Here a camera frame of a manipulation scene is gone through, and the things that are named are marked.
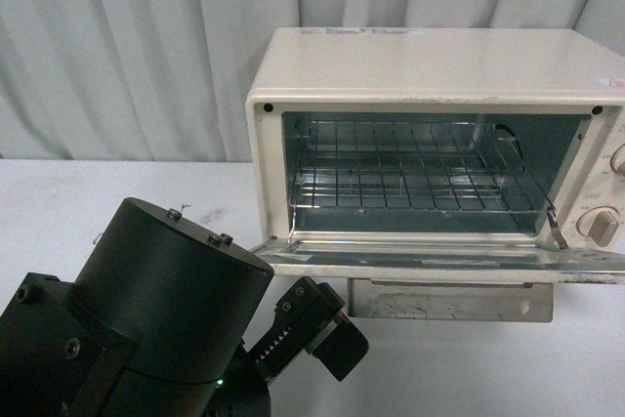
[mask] oven rack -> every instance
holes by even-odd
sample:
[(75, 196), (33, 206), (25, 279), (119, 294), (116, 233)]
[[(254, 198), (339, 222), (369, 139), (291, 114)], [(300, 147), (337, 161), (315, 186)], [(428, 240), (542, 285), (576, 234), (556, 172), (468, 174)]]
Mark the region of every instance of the oven rack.
[(295, 209), (553, 209), (505, 126), (314, 120), (298, 148), (290, 193)]

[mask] table surface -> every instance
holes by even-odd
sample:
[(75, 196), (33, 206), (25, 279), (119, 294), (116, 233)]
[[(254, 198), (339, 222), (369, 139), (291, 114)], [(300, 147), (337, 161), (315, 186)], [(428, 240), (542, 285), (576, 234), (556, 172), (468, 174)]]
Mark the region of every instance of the table surface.
[[(0, 309), (29, 271), (73, 281), (128, 196), (262, 241), (251, 164), (0, 160)], [(273, 280), (248, 345), (294, 280)], [(346, 298), (345, 280), (329, 281)], [(557, 285), (549, 324), (356, 318), (364, 361), (337, 383), (300, 354), (271, 386), (272, 415), (625, 415), (623, 307), (623, 287)]]

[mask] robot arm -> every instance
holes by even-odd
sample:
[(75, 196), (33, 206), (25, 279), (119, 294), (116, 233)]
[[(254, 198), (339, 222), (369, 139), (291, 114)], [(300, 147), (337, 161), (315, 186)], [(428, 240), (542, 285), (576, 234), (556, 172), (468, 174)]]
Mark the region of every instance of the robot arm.
[(29, 273), (0, 317), (0, 414), (269, 416), (267, 386), (303, 348), (343, 379), (368, 344), (308, 278), (245, 351), (272, 275), (231, 237), (125, 199), (74, 283)]

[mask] white curtain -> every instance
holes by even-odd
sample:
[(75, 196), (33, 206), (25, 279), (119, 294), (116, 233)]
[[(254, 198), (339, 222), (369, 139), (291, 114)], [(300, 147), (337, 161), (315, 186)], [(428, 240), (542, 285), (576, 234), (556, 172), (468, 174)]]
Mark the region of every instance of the white curtain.
[(0, 0), (5, 158), (248, 161), (280, 26), (575, 28), (625, 55), (625, 0)]

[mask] control knob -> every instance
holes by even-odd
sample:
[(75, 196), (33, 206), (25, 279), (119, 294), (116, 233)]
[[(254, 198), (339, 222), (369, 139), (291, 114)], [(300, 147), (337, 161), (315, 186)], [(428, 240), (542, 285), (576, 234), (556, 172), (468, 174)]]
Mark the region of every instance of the control knob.
[(612, 167), (614, 173), (625, 176), (625, 146), (621, 146), (609, 160), (609, 166)]
[(612, 207), (595, 207), (577, 221), (577, 231), (605, 248), (619, 227), (618, 212)]

